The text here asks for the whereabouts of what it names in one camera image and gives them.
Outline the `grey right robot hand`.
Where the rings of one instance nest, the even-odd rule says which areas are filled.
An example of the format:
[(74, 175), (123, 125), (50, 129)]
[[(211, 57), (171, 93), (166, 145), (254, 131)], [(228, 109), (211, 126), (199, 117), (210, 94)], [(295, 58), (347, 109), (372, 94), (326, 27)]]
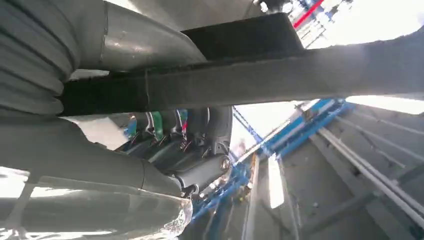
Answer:
[(205, 62), (185, 34), (104, 0), (0, 3), (0, 164), (38, 178), (134, 187), (179, 196), (231, 168), (225, 153), (166, 176), (145, 159), (89, 141), (60, 118), (77, 69), (126, 72)]

